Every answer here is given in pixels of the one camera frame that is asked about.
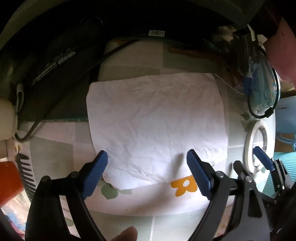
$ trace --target orange object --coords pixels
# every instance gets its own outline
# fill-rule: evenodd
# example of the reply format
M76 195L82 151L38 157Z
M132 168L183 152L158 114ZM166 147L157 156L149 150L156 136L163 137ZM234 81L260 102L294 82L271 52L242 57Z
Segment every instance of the orange object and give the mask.
M185 181L189 181L187 186L184 186ZM197 184L194 180L194 177L191 175L189 177L181 178L170 183L172 188L177 188L176 197L182 196L186 191L196 192Z
M0 207L24 189L19 172L11 161L0 162Z

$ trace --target orange flower print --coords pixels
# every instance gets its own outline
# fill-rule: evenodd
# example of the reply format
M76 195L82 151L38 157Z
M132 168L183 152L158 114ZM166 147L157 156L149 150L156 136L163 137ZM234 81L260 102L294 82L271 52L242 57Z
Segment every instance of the orange flower print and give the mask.
M194 177L191 175L189 177L181 178L170 183L172 188L177 188L176 197L182 196L186 191L196 192L197 185Z

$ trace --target blue gripper pad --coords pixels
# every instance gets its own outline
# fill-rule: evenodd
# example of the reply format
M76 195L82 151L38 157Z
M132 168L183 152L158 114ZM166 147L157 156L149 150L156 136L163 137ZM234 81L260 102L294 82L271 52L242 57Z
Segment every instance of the blue gripper pad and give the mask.
M259 159L259 161L267 170L271 172L274 171L274 164L272 160L265 154L265 152L259 146L254 147L253 154Z
M187 165L196 181L200 192L203 196L207 197L209 200L212 196L211 190L211 181L208 178L207 174L205 173L204 169L202 168L201 160L196 154L196 152L191 149L187 152Z
M92 162L85 163L81 168L79 173L82 174L81 197L83 200L93 194L107 164L108 154L102 150Z

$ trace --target roll of tape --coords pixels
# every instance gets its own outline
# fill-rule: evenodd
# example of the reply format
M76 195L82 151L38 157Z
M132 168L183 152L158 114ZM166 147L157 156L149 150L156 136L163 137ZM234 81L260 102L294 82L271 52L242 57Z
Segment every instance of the roll of tape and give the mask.
M256 121L247 133L246 143L244 147L244 164L247 170L251 173L257 173L263 168L263 164L255 166L253 162L253 142L255 133L257 130L261 130L263 133L263 151L268 154L268 140L270 139L270 133L268 131L268 126L264 120Z

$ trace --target metal screw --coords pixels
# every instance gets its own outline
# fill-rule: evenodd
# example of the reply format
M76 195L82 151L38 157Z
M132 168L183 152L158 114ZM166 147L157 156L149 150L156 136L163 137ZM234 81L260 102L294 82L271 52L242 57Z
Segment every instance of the metal screw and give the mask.
M218 177L224 177L224 173L221 172L221 171L216 171L216 175L217 175Z
M251 178L250 176L246 176L246 181L247 181L248 183L251 183L251 182L252 182L252 178Z
M79 172L71 172L70 175L72 178L78 177L79 176Z
M46 182L46 181L48 181L49 179L50 179L49 176L44 176L44 177L41 178L41 181L42 181L42 182Z

